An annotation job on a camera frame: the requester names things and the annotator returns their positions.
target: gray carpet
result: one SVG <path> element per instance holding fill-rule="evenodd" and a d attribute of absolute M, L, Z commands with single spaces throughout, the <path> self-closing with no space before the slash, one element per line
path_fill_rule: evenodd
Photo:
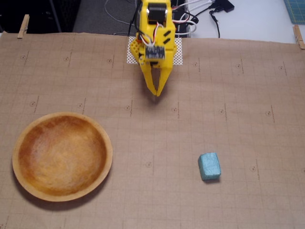
<path fill-rule="evenodd" d="M 105 1 L 106 0 L 82 0 L 73 32 L 98 34 L 128 32 L 129 25 L 115 21 L 105 12 Z M 132 19 L 135 11 L 134 0 L 109 0 L 106 8 L 112 16 L 128 23 Z"/>

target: brown paper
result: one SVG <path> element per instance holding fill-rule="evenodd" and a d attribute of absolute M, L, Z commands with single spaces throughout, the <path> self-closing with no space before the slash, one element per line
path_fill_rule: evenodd
<path fill-rule="evenodd" d="M 126 37 L 0 38 L 1 229 L 305 228 L 305 52 L 296 44 L 184 39 L 160 98 Z M 113 145 L 108 178 L 76 201 L 50 203 L 14 178 L 21 131 L 43 115 L 97 120 Z M 216 152 L 204 183 L 197 159 Z"/>

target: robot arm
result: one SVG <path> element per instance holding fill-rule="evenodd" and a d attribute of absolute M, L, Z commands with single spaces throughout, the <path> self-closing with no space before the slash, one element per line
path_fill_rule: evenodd
<path fill-rule="evenodd" d="M 173 69 L 177 51 L 174 39 L 170 0 L 142 0 L 139 31 L 130 49 L 139 62 L 148 89 L 156 96 L 160 96 Z M 157 89 L 153 84 L 152 67 L 160 69 Z"/>

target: blue foam block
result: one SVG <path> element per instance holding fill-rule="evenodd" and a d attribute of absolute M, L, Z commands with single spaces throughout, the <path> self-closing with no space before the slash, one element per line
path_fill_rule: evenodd
<path fill-rule="evenodd" d="M 218 179 L 221 169 L 216 153 L 202 154 L 198 158 L 198 165 L 202 180 Z"/>

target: wooden bowl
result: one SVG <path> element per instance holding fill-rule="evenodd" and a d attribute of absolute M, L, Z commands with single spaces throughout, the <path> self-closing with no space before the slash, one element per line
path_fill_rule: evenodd
<path fill-rule="evenodd" d="M 47 201 L 67 201 L 94 190 L 107 176 L 112 146 L 91 118 L 70 112 L 41 117 L 20 135 L 12 157 L 20 184 Z"/>

